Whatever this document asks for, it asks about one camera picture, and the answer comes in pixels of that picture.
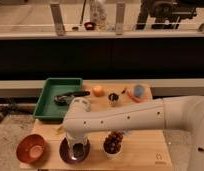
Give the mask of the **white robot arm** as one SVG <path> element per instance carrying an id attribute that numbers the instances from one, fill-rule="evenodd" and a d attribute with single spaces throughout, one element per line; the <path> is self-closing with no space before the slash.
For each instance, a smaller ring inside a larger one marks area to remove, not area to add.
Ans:
<path id="1" fill-rule="evenodd" d="M 204 171 L 204 96 L 161 98 L 94 112 L 90 107 L 88 99 L 76 97 L 65 114 L 70 157 L 75 144 L 86 149 L 90 132 L 183 129 L 192 135 L 187 171 Z"/>

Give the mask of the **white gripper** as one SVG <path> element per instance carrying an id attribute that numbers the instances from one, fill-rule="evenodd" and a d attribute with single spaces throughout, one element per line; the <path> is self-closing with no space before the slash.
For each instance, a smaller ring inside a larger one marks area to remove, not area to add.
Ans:
<path id="1" fill-rule="evenodd" d="M 70 148 L 72 148 L 75 144 L 83 144 L 83 145 L 86 145 L 87 144 L 87 136 L 85 134 L 70 134 L 70 133 L 67 133 L 66 134 L 66 139 L 67 139 L 67 142 L 68 142 L 68 146 Z"/>

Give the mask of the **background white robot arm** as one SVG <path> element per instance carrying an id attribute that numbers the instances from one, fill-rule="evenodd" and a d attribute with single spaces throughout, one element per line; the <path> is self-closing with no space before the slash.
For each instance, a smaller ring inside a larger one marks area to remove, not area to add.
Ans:
<path id="1" fill-rule="evenodd" d="M 107 18 L 106 0 L 90 0 L 90 21 L 95 24 L 101 24 Z"/>

